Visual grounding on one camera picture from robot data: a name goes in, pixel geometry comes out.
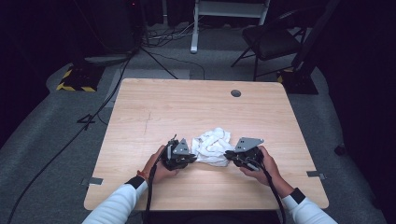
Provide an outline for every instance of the person's left hand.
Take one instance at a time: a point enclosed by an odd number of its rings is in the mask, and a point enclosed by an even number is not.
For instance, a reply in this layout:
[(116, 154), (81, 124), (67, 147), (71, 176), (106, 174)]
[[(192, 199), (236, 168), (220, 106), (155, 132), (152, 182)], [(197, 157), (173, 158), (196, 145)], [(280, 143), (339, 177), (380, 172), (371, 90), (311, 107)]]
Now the person's left hand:
[[(149, 171), (151, 170), (151, 167), (154, 165), (154, 162), (157, 160), (157, 158), (161, 155), (161, 152), (164, 148), (165, 146), (161, 146), (158, 151), (155, 154), (152, 154), (151, 157), (148, 159), (148, 162), (146, 163), (145, 168), (142, 171), (146, 175), (146, 177), (149, 177)], [(157, 162), (157, 170), (154, 175), (153, 184), (159, 183), (166, 177), (177, 175), (178, 171), (178, 169), (169, 171), (163, 166), (163, 162), (160, 159)]]

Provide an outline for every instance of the white sleeve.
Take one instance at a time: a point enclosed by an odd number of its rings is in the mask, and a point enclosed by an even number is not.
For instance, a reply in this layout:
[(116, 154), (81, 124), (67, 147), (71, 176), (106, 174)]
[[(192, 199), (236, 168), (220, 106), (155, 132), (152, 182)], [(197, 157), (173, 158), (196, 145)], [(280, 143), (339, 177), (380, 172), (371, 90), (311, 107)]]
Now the white sleeve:
[(124, 224), (147, 187), (146, 181), (143, 181), (137, 189), (130, 184), (121, 185), (100, 203), (82, 223)]
[(315, 203), (311, 202), (308, 198), (297, 203), (291, 195), (282, 199), (289, 209), (289, 213), (297, 224), (333, 224), (337, 223), (323, 210), (321, 210)]

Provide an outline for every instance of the crumpled white towel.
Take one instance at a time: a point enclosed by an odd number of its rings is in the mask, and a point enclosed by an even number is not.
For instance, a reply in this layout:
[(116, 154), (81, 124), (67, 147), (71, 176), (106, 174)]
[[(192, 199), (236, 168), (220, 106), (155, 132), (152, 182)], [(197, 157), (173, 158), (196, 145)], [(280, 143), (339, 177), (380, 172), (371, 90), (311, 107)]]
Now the crumpled white towel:
[(229, 144), (231, 134), (216, 128), (192, 139), (191, 153), (199, 162), (213, 166), (227, 166), (229, 161), (224, 157), (226, 150), (233, 150)]

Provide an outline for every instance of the human hand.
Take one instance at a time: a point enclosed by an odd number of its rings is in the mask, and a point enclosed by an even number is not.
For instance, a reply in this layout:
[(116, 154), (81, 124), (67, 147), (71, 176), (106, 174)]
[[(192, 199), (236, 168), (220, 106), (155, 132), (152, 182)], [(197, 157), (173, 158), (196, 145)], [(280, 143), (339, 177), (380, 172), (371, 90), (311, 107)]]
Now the human hand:
[[(142, 171), (142, 173), (145, 175), (146, 179), (149, 178), (149, 172), (151, 170), (151, 167), (154, 165), (154, 163), (157, 160), (157, 158), (161, 156), (161, 152), (163, 151), (164, 148), (165, 148), (165, 146), (161, 146), (158, 149), (158, 151), (155, 154), (152, 154), (150, 156), (150, 158), (148, 159), (148, 162), (146, 163), (145, 168)], [(169, 171), (168, 169), (166, 169), (163, 166), (163, 163), (162, 163), (162, 161), (160, 159), (158, 161), (158, 163), (157, 163), (157, 170), (155, 171), (154, 179), (153, 179), (152, 182), (153, 182), (153, 184), (157, 184), (160, 181), (162, 181), (163, 179), (165, 179), (166, 177), (177, 175), (178, 171), (179, 170)]]
[[(284, 198), (284, 197), (290, 195), (294, 191), (294, 188), (282, 178), (279, 170), (277, 169), (277, 165), (276, 165), (274, 158), (272, 156), (270, 156), (270, 154), (268, 154), (268, 151), (267, 151), (267, 149), (265, 149), (265, 147), (258, 146), (258, 148), (259, 148), (259, 150), (262, 151), (262, 155), (264, 156), (262, 163), (264, 164), (264, 167), (267, 170), (267, 172), (272, 177), (272, 181), (274, 183), (274, 186), (275, 186), (279, 196)], [(262, 183), (266, 186), (269, 186), (268, 179), (262, 170), (250, 171), (249, 169), (247, 169), (245, 167), (240, 167), (239, 170), (242, 171), (242, 173), (244, 173), (245, 175), (254, 177), (260, 183)]]

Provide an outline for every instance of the gray floor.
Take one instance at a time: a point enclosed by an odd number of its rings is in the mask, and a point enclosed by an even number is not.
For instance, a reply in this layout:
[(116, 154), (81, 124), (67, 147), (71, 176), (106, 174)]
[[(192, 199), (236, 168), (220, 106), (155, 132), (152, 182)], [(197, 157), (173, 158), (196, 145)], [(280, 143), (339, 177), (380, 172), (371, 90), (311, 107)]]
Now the gray floor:
[[(235, 68), (230, 64), (246, 47), (241, 30), (224, 27), (200, 33), (198, 53), (190, 54), (191, 36), (160, 48), (146, 48), (172, 70), (188, 70), (190, 79), (250, 81), (253, 59)], [(262, 63), (260, 69), (281, 66), (290, 58)], [(97, 92), (56, 91), (68, 65), (48, 79), (50, 95), (25, 119), (0, 150), (0, 223), (7, 223), (17, 198), (31, 179), (82, 127), (76, 121), (93, 114), (105, 100), (120, 65), (108, 67)], [(127, 66), (129, 73), (161, 70), (145, 52), (139, 51)], [(290, 103), (318, 171), (325, 174), (323, 186), (330, 206), (325, 211), (339, 223), (386, 223), (381, 211), (371, 204), (372, 192), (354, 162), (339, 157), (333, 149), (343, 142), (337, 116), (328, 95), (326, 80), (318, 69), (312, 74), (319, 95), (289, 95)], [(276, 81), (274, 75), (259, 81)], [(108, 122), (112, 107), (105, 107), (100, 118)], [(86, 187), (81, 179), (92, 174), (106, 125), (98, 118), (41, 174), (17, 207), (12, 223), (80, 223), (89, 211), (83, 207)], [(129, 223), (139, 223), (139, 215)]]

